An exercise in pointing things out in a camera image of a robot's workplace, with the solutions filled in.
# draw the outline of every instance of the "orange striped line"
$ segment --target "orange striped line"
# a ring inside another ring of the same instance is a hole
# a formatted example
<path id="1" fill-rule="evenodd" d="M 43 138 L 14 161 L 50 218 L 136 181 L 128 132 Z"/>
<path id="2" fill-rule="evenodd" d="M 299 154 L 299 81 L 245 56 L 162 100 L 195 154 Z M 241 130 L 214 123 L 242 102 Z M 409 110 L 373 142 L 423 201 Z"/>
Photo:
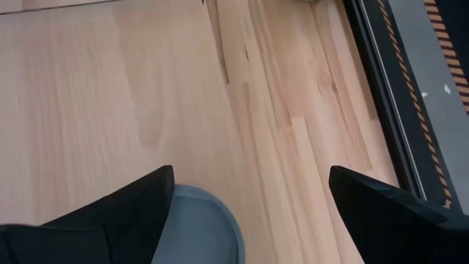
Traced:
<path id="1" fill-rule="evenodd" d="M 418 115 L 418 118 L 420 119 L 420 121 L 422 122 L 425 122 L 425 118 L 422 114 L 420 114 L 419 112 L 417 112 L 417 115 Z"/>
<path id="2" fill-rule="evenodd" d="M 466 78 L 453 77 L 453 80 L 457 84 L 468 84 L 468 80 L 466 80 Z"/>
<path id="3" fill-rule="evenodd" d="M 396 52 L 401 53 L 401 50 L 399 50 L 399 47 L 396 45 L 396 43 L 393 43 L 393 47 L 396 50 Z"/>
<path id="4" fill-rule="evenodd" d="M 426 6 L 426 11 L 428 12 L 438 12 L 437 7 L 432 7 L 432 6 Z"/>
<path id="5" fill-rule="evenodd" d="M 391 26 L 386 25 L 386 27 L 388 28 L 389 33 L 391 33 L 394 36 L 394 30 L 391 28 Z"/>
<path id="6" fill-rule="evenodd" d="M 402 64 L 402 62 L 399 62 L 399 65 L 407 73 L 407 68 Z"/>
<path id="7" fill-rule="evenodd" d="M 432 159 L 436 164 L 440 165 L 440 161 L 438 160 L 437 156 L 432 154 Z"/>
<path id="8" fill-rule="evenodd" d="M 438 165 L 435 165 L 436 168 L 437 168 L 437 172 L 440 173 L 441 175 L 443 175 L 443 171 L 441 170 L 440 166 Z"/>
<path id="9" fill-rule="evenodd" d="M 384 7 L 380 7 L 381 9 L 381 13 L 385 16 L 385 17 L 388 17 L 388 13 L 386 12 L 386 10 L 384 9 Z"/>
<path id="10" fill-rule="evenodd" d="M 462 72 L 461 68 L 450 67 L 450 68 L 449 68 L 449 71 L 450 71 L 451 73 L 454 73 L 454 74 L 461 74 L 461 75 L 464 75 L 464 73 Z"/>
<path id="11" fill-rule="evenodd" d="M 443 54 L 445 54 L 446 56 L 456 56 L 456 52 L 448 49 L 443 49 Z"/>
<path id="12" fill-rule="evenodd" d="M 445 191 L 445 194 L 447 197 L 451 198 L 451 194 L 449 193 L 448 189 L 447 188 L 443 188 L 443 190 Z"/>
<path id="13" fill-rule="evenodd" d="M 461 66 L 459 60 L 457 59 L 446 59 L 446 63 L 448 63 L 449 65 Z"/>
<path id="14" fill-rule="evenodd" d="M 425 124 L 423 124 L 423 123 L 421 122 L 420 125 L 421 125 L 422 128 L 425 130 L 425 132 L 430 133 L 430 132 L 428 131 L 428 127 L 427 127 Z"/>
<path id="15" fill-rule="evenodd" d="M 443 25 L 442 23 L 432 23 L 432 25 L 436 29 L 445 29 L 446 30 L 445 25 Z"/>
<path id="16" fill-rule="evenodd" d="M 405 83 L 406 83 L 407 87 L 409 87 L 409 89 L 410 89 L 412 92 L 415 92 L 415 91 L 413 90 L 412 84 L 410 84 L 409 81 L 405 81 Z"/>
<path id="17" fill-rule="evenodd" d="M 440 40 L 440 45 L 447 48 L 453 48 L 453 44 L 451 44 L 451 41 L 447 40 Z"/>
<path id="18" fill-rule="evenodd" d="M 428 144 L 428 148 L 430 149 L 430 151 L 432 151 L 432 153 L 436 153 L 436 150 L 432 145 Z"/>
<path id="19" fill-rule="evenodd" d="M 461 87 L 461 86 L 457 85 L 457 89 L 459 90 L 459 92 L 469 93 L 469 88 Z"/>
<path id="20" fill-rule="evenodd" d="M 413 92 L 410 92 L 410 96 L 412 96 L 412 99 L 415 101 L 415 102 L 418 102 L 417 100 L 417 97 L 416 97 L 416 94 L 413 93 Z"/>
<path id="21" fill-rule="evenodd" d="M 436 32 L 436 33 L 437 33 L 437 37 L 449 38 L 449 35 L 446 32 Z"/>
<path id="22" fill-rule="evenodd" d="M 425 134 L 426 140 L 430 143 L 433 143 L 432 138 L 430 137 L 430 135 L 428 133 L 424 133 L 424 134 Z"/>
<path id="23" fill-rule="evenodd" d="M 380 9 L 381 9 L 381 12 L 383 13 L 383 19 L 386 22 L 386 27 L 388 28 L 388 31 L 389 31 L 389 37 L 390 37 L 391 42 L 393 44 L 393 47 L 396 51 L 396 56 L 397 56 L 397 59 L 399 60 L 399 66 L 401 67 L 402 74 L 403 74 L 404 78 L 406 79 L 406 85 L 410 90 L 410 96 L 413 99 L 413 105 L 416 108 L 418 118 L 421 121 L 421 127 L 424 131 L 425 138 L 428 141 L 428 148 L 429 148 L 430 152 L 432 153 L 432 159 L 435 162 L 435 168 L 436 168 L 437 172 L 440 174 L 440 182 L 443 184 L 443 191 L 444 191 L 444 193 L 447 197 L 445 207 L 450 208 L 451 200 L 448 199 L 448 198 L 451 198 L 451 193 L 446 188 L 447 183 L 446 183 L 446 180 L 444 178 L 443 171 L 440 168 L 440 161 L 438 160 L 438 157 L 436 156 L 436 150 L 433 147 L 432 137 L 429 135 L 429 129 L 425 124 L 425 118 L 421 113 L 421 107 L 418 104 L 418 99 L 416 97 L 415 91 L 414 91 L 413 86 L 411 84 L 410 77 L 407 74 L 407 68 L 404 65 L 404 60 L 401 56 L 401 51 L 399 49 L 399 46 L 397 45 L 397 40 L 394 37 L 394 30 L 391 28 L 391 22 L 388 19 L 388 13 L 385 10 L 385 5 L 384 5 L 384 3 L 381 2 L 381 0 L 377 0 L 377 1 L 380 4 Z M 424 0 L 424 3 L 434 4 L 435 0 Z M 427 10 L 427 12 L 436 12 L 437 13 L 437 14 L 429 14 L 428 13 L 429 18 L 432 21 L 443 21 L 441 16 L 438 14 L 438 8 L 437 7 L 426 6 L 426 10 Z M 442 23 L 432 22 L 432 25 L 435 29 L 446 29 L 445 26 Z M 436 30 L 435 30 L 435 32 L 436 32 L 436 35 L 437 35 L 438 38 L 449 39 L 449 35 L 446 32 L 437 32 Z M 443 47 L 452 48 L 453 45 L 451 44 L 450 41 L 440 40 L 440 45 L 442 46 L 443 53 L 446 56 L 455 56 L 456 55 L 454 51 L 448 51 L 448 50 L 443 48 Z M 446 59 L 446 62 L 449 65 L 459 66 L 459 61 L 457 59 Z M 451 70 L 451 73 L 455 73 L 455 74 L 461 74 L 461 72 L 462 72 L 461 69 L 455 68 L 455 67 L 450 67 L 450 70 Z M 459 88 L 459 90 L 467 89 L 469 91 L 468 88 L 464 88 L 464 87 L 458 87 L 458 88 Z"/>
<path id="24" fill-rule="evenodd" d="M 441 18 L 440 15 L 428 15 L 430 17 L 431 20 L 434 20 L 434 21 L 443 21 L 443 19 Z"/>
<path id="25" fill-rule="evenodd" d="M 389 33 L 389 37 L 391 38 L 391 40 L 393 41 L 393 43 L 396 43 L 396 44 L 397 44 L 396 38 L 395 38 L 391 33 Z"/>
<path id="26" fill-rule="evenodd" d="M 396 52 L 396 55 L 397 55 L 397 59 L 399 59 L 400 62 L 404 63 L 404 59 L 402 58 L 401 54 L 398 54 Z"/>
<path id="27" fill-rule="evenodd" d="M 410 82 L 409 75 L 408 75 L 408 74 L 406 74 L 405 72 L 402 72 L 402 74 L 404 74 L 404 78 Z"/>
<path id="28" fill-rule="evenodd" d="M 417 108 L 418 111 L 422 111 L 422 109 L 420 108 L 420 106 L 417 102 L 413 102 L 413 105 Z"/>
<path id="29" fill-rule="evenodd" d="M 444 186 L 448 187 L 448 184 L 446 183 L 445 178 L 440 177 L 440 182 L 441 182 Z"/>

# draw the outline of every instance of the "light wood plank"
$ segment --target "light wood plank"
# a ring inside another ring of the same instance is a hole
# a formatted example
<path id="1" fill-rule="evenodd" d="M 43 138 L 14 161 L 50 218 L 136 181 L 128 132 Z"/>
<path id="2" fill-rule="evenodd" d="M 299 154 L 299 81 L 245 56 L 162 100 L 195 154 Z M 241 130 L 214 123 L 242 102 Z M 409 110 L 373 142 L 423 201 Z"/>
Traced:
<path id="1" fill-rule="evenodd" d="M 1 0 L 0 14 L 117 0 Z"/>
<path id="2" fill-rule="evenodd" d="M 340 3 L 119 1 L 0 32 L 1 223 L 173 164 L 228 205 L 247 263 L 362 263 L 330 166 L 397 182 Z"/>

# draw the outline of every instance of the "black and orange stripe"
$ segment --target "black and orange stripe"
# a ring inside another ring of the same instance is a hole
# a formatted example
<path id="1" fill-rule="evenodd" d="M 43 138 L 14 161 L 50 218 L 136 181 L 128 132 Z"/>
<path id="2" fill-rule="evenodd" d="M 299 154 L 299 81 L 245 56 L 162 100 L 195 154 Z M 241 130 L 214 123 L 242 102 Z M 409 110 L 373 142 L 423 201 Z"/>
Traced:
<path id="1" fill-rule="evenodd" d="M 438 10 L 435 0 L 424 0 L 424 3 L 426 13 L 432 22 L 433 29 L 435 30 L 438 41 L 440 41 L 440 47 L 443 51 L 443 55 L 446 58 L 449 71 L 451 72 L 454 83 L 458 88 L 462 104 L 465 107 L 466 113 L 469 114 L 469 83 L 465 77 L 464 71 L 461 68 L 456 51 L 453 48 L 453 43 L 451 42 L 449 34 L 446 31 L 443 18 L 440 15 L 440 11 Z"/>
<path id="2" fill-rule="evenodd" d="M 417 98 L 417 95 L 416 95 L 416 90 L 414 89 L 414 86 L 412 85 L 412 81 L 410 80 L 409 71 L 408 71 L 407 67 L 405 66 L 404 59 L 403 59 L 403 56 L 402 56 L 402 53 L 401 53 L 401 48 L 399 47 L 399 44 L 396 40 L 396 35 L 394 33 L 392 24 L 389 21 L 389 16 L 388 16 L 388 13 L 386 12 L 386 7 L 383 3 L 383 0 L 377 0 L 377 2 L 380 4 L 381 13 L 383 14 L 383 20 L 385 21 L 386 27 L 388 29 L 389 38 L 391 39 L 392 45 L 394 47 L 394 51 L 395 51 L 396 57 L 399 61 L 399 66 L 401 67 L 402 75 L 405 79 L 405 83 L 407 85 L 407 88 L 409 89 L 409 93 L 410 93 L 410 97 L 412 98 L 413 105 L 416 109 L 418 118 L 420 119 L 420 126 L 422 128 L 423 133 L 424 133 L 430 155 L 432 156 L 432 160 L 435 163 L 435 169 L 436 169 L 436 171 L 439 175 L 440 182 L 443 186 L 443 193 L 445 194 L 445 198 L 446 198 L 445 207 L 450 208 L 451 207 L 451 201 L 452 201 L 451 192 L 448 189 L 448 183 L 446 182 L 446 177 L 443 174 L 443 170 L 441 169 L 440 160 L 437 156 L 436 149 L 435 149 L 432 137 L 430 136 L 429 128 L 427 126 L 427 121 L 425 120 L 425 117 L 422 114 L 422 108 L 421 108 L 420 103 L 418 102 L 418 98 Z"/>

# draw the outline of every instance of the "white mark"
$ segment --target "white mark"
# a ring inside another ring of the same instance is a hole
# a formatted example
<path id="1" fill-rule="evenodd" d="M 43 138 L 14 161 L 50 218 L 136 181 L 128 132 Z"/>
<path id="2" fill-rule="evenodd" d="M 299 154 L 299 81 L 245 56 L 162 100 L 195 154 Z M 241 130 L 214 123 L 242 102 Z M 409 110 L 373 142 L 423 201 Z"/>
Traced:
<path id="1" fill-rule="evenodd" d="M 443 207 L 444 207 L 444 208 L 451 209 L 451 201 L 447 199 L 447 200 L 445 201 L 445 205 L 444 205 Z"/>
<path id="2" fill-rule="evenodd" d="M 451 94 L 451 90 L 449 89 L 447 84 L 445 84 L 445 92 L 447 92 L 449 95 Z"/>

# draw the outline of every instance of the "wood grain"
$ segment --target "wood grain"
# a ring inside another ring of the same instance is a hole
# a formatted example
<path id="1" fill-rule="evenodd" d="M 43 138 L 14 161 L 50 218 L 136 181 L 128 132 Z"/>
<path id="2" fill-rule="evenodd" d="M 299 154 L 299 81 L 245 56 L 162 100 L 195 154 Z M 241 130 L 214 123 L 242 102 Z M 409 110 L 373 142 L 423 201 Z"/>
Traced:
<path id="1" fill-rule="evenodd" d="M 0 14 L 117 0 L 1 0 Z"/>
<path id="2" fill-rule="evenodd" d="M 0 222 L 43 223 L 173 164 L 233 212 L 247 263 L 362 263 L 330 166 L 397 182 L 343 16 L 328 0 L 0 16 Z"/>

